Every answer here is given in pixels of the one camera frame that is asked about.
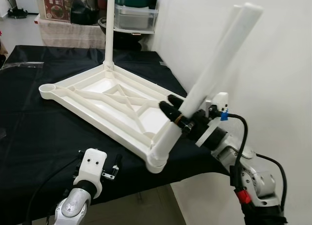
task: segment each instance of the cardboard box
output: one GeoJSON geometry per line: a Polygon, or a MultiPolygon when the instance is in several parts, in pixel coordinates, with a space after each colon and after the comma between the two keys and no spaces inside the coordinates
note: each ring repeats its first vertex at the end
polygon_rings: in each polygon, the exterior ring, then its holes
{"type": "Polygon", "coordinates": [[[45,17],[48,20],[70,21],[73,0],[43,0],[45,17]]]}

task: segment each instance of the white tube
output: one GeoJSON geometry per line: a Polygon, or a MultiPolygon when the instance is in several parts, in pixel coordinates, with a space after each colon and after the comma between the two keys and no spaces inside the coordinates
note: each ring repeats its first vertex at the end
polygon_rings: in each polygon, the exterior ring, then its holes
{"type": "Polygon", "coordinates": [[[224,25],[223,31],[221,33],[218,45],[221,43],[221,41],[223,40],[224,36],[226,35],[226,33],[228,32],[229,28],[231,27],[232,23],[234,22],[234,20],[236,19],[237,15],[239,14],[240,10],[242,9],[241,5],[234,5],[230,15],[224,25]]]}
{"type": "MultiPolygon", "coordinates": [[[[199,109],[207,95],[222,81],[222,76],[226,73],[227,66],[253,29],[262,11],[262,7],[250,3],[244,4],[241,8],[231,27],[217,46],[212,59],[208,62],[207,68],[203,70],[180,107],[179,110],[184,116],[190,118],[199,109]]],[[[153,173],[162,171],[169,157],[169,152],[180,135],[180,128],[171,123],[167,132],[148,155],[147,168],[149,171],[153,173]]]]}
{"type": "Polygon", "coordinates": [[[107,0],[106,14],[106,40],[105,40],[105,61],[103,64],[113,69],[113,42],[114,42],[114,14],[115,0],[107,0]]]}

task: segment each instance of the black cable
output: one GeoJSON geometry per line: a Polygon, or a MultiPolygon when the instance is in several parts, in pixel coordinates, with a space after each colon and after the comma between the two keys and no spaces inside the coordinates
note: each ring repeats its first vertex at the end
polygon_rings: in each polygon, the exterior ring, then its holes
{"type": "Polygon", "coordinates": [[[36,191],[34,192],[34,194],[32,195],[29,204],[28,204],[28,208],[27,208],[27,213],[26,213],[26,220],[22,225],[31,225],[32,224],[32,220],[30,218],[30,211],[31,211],[31,206],[33,203],[34,198],[36,197],[36,195],[40,192],[40,190],[42,189],[42,187],[50,180],[52,179],[54,176],[56,176],[58,173],[60,173],[63,169],[65,169],[66,167],[68,167],[70,164],[74,163],[76,160],[80,159],[79,156],[75,157],[75,159],[71,160],[69,163],[67,163],[66,165],[64,165],[63,167],[59,168],[58,170],[52,172],[42,183],[41,185],[36,189],[36,191]]]}
{"type": "Polygon", "coordinates": [[[238,169],[239,164],[240,164],[240,158],[241,158],[242,155],[243,155],[243,151],[244,151],[245,144],[246,144],[246,140],[247,140],[248,125],[247,125],[246,120],[245,120],[242,116],[239,116],[239,115],[237,115],[237,114],[228,114],[228,117],[229,117],[229,118],[236,118],[236,119],[239,119],[239,120],[241,120],[241,122],[242,122],[243,125],[244,125],[244,134],[243,134],[242,144],[240,145],[240,149],[239,149],[239,151],[238,151],[238,155],[237,155],[237,158],[236,158],[235,164],[234,164],[235,169],[238,169]]]}
{"type": "Polygon", "coordinates": [[[10,3],[10,5],[11,5],[12,9],[14,9],[14,8],[13,8],[13,5],[12,5],[12,4],[11,4],[11,2],[10,2],[10,0],[8,0],[8,2],[10,3]]]}
{"type": "Polygon", "coordinates": [[[265,160],[268,160],[270,162],[273,162],[274,164],[276,164],[278,166],[279,170],[281,171],[282,178],[283,178],[283,193],[282,193],[282,200],[281,200],[281,210],[283,212],[284,207],[285,207],[286,195],[287,195],[287,179],[286,179],[285,171],[284,171],[282,165],[278,161],[276,161],[272,158],[269,158],[267,156],[261,155],[261,154],[256,154],[256,156],[263,158],[265,160]]]}
{"type": "Polygon", "coordinates": [[[241,122],[243,123],[244,125],[244,134],[243,134],[243,139],[242,139],[242,144],[240,145],[240,149],[238,151],[238,154],[237,154],[237,157],[236,157],[236,160],[235,160],[235,164],[234,164],[234,171],[233,171],[233,183],[235,186],[236,189],[238,190],[241,190],[243,188],[243,184],[242,184],[242,181],[241,181],[241,178],[240,178],[240,158],[242,157],[243,155],[243,151],[244,151],[244,148],[245,148],[245,144],[246,144],[246,140],[247,140],[247,136],[248,136],[248,125],[247,125],[247,122],[246,120],[240,116],[240,115],[237,115],[237,114],[228,114],[228,117],[229,118],[235,118],[235,119],[239,119],[241,120],[241,122]]]}

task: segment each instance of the plastic storage box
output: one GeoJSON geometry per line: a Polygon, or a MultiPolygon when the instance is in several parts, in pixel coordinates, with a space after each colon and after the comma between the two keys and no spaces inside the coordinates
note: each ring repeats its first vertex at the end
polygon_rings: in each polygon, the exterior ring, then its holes
{"type": "Polygon", "coordinates": [[[115,4],[115,28],[134,32],[154,32],[158,10],[134,8],[115,4]]]}

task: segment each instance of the white tray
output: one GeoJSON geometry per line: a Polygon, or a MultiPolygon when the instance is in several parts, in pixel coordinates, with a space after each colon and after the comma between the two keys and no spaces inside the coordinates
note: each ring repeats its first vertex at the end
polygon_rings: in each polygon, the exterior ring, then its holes
{"type": "Polygon", "coordinates": [[[146,160],[169,124],[158,103],[173,93],[118,66],[104,68],[100,65],[55,84],[44,84],[39,87],[40,94],[146,160]]]}

